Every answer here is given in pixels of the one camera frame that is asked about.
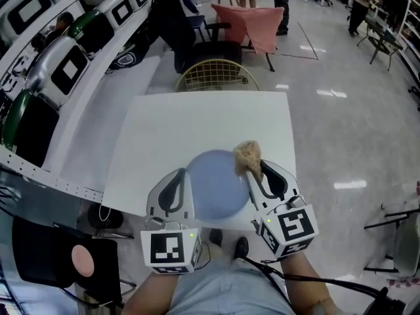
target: white floor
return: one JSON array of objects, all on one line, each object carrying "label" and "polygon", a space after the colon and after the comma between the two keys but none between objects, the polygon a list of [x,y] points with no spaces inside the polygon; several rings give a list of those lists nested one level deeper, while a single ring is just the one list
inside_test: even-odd
[{"label": "white floor", "polygon": [[[203,4],[201,10],[212,22],[215,11],[210,2],[216,0],[196,2]],[[351,38],[347,33],[348,10],[341,2],[333,2],[333,6],[321,7],[313,0],[290,0],[289,35],[278,38],[277,53],[271,56],[276,72],[270,72],[264,55],[244,54],[243,65],[261,90],[288,95],[297,180],[315,208],[320,229],[306,255],[320,276],[380,288],[386,286],[386,278],[363,273],[363,267],[381,262],[387,251],[392,254],[392,228],[365,231],[363,226],[382,218],[382,203],[397,211],[415,192],[420,179],[420,115],[407,92],[413,78],[400,57],[394,56],[390,72],[384,54],[379,53],[369,65],[373,46],[368,41],[356,46],[361,37]],[[257,5],[272,7],[274,2],[257,0]],[[149,93],[168,92],[177,77],[173,53],[167,52]],[[127,215],[125,228],[136,239],[119,241],[121,278],[141,284],[148,275],[138,233],[142,219]],[[239,236],[225,232],[223,247],[230,250]],[[270,255],[254,233],[246,236],[250,257]],[[369,297],[338,287],[330,291],[348,312],[362,314],[371,302]],[[390,290],[391,297],[405,302],[418,293],[418,287]]]}]

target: pink circle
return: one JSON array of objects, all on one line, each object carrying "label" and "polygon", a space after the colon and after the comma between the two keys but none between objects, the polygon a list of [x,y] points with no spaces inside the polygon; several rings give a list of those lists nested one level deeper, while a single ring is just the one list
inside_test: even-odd
[{"label": "pink circle", "polygon": [[76,245],[73,247],[72,261],[75,269],[81,276],[88,278],[93,274],[95,265],[93,263],[93,258],[86,247],[82,245]]}]

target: white tabletop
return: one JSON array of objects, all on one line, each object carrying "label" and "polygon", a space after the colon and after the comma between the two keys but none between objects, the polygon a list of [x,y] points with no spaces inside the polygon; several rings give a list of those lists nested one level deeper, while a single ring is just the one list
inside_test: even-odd
[{"label": "white tabletop", "polygon": [[[167,174],[208,150],[258,141],[262,158],[296,176],[295,147],[285,93],[213,91],[137,96],[114,151],[103,205],[144,216],[149,191]],[[248,203],[218,226],[252,230]]]}]

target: black shoe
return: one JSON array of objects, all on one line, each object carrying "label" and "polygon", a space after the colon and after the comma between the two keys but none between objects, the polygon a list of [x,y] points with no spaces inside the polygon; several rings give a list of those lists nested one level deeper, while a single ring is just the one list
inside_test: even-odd
[{"label": "black shoe", "polygon": [[209,236],[209,241],[219,247],[222,247],[223,232],[218,228],[212,228]]},{"label": "black shoe", "polygon": [[236,242],[235,247],[235,254],[234,259],[236,258],[246,258],[248,255],[249,246],[248,246],[248,239],[245,237],[241,237]]},{"label": "black shoe", "polygon": [[288,30],[278,30],[276,32],[276,36],[282,36],[282,35],[287,35]]}]

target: blue plate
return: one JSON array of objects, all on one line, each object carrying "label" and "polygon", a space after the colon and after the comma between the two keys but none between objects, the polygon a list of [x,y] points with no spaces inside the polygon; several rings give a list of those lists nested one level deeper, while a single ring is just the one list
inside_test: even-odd
[{"label": "blue plate", "polygon": [[210,150],[187,166],[191,178],[197,219],[226,219],[241,210],[249,199],[246,181],[235,174],[232,152]]}]

